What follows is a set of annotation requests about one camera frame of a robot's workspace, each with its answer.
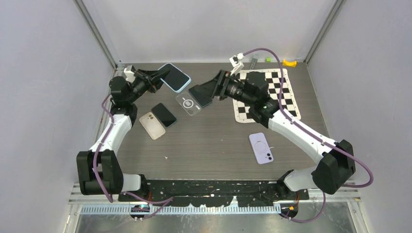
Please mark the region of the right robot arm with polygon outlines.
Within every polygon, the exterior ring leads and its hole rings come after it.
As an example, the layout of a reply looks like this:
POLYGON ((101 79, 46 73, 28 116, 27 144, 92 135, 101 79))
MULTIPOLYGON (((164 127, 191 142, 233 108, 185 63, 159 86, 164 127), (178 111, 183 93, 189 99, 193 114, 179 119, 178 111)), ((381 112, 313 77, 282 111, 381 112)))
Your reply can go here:
POLYGON ((316 132, 284 109, 281 101, 269 93, 270 86, 262 72, 240 75, 220 70, 210 81, 194 86, 201 95, 219 100, 232 98, 249 106, 249 115, 267 129, 277 132, 302 149, 316 164, 303 170, 286 172, 277 183, 278 195, 290 199, 297 191, 319 188, 333 195, 355 173, 353 147, 346 141, 336 142, 316 132))

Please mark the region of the teal phone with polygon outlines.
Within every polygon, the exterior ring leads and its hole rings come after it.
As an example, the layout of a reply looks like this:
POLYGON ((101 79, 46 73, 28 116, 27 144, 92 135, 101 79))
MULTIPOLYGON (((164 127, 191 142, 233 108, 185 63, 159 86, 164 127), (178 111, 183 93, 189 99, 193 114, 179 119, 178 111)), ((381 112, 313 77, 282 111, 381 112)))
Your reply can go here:
POLYGON ((204 94, 199 85, 195 85, 189 89, 189 93, 193 96, 193 98, 198 102, 198 104, 204 108, 207 107, 212 103, 212 99, 204 94))

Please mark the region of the clear phone case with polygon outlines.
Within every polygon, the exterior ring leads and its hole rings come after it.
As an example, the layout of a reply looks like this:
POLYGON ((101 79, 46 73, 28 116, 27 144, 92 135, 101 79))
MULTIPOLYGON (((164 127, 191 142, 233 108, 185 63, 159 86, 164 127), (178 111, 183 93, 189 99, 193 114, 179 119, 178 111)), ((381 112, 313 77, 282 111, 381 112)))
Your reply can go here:
POLYGON ((194 116, 202 110, 200 104, 187 91, 179 93, 175 99, 189 116, 194 116))

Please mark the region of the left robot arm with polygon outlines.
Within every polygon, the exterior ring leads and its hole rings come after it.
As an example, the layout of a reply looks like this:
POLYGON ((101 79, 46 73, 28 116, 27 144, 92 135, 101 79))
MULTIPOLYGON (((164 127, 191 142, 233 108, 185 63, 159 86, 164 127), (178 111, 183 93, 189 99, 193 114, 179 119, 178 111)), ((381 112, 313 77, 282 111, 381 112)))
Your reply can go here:
POLYGON ((149 188, 143 184, 144 176, 123 173, 117 153, 137 119, 135 101, 147 92, 158 91, 169 72, 167 68, 154 71, 132 68, 126 77, 116 76, 110 80, 110 93, 104 99, 112 104, 110 109, 104 108, 110 121, 96 143, 76 157, 83 195, 106 195, 111 199, 113 194, 130 191, 138 201, 148 197, 149 188))

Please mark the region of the cream cased phone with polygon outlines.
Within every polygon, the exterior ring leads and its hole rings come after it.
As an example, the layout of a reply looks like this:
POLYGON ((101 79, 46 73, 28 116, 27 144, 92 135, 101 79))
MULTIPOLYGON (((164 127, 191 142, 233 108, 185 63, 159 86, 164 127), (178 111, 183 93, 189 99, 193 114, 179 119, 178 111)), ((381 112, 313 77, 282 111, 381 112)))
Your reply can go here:
POLYGON ((152 140, 157 140, 166 133, 165 128, 152 112, 148 112, 140 117, 139 122, 152 140))

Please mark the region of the lilac phone case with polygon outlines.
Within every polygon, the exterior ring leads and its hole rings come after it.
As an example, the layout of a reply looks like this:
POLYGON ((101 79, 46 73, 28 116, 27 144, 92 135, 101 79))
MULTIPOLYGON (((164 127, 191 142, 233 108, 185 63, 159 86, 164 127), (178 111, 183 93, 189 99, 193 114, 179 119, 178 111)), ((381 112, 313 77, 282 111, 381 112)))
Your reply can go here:
POLYGON ((274 161, 264 133, 253 133, 248 138, 258 164, 262 165, 274 161))

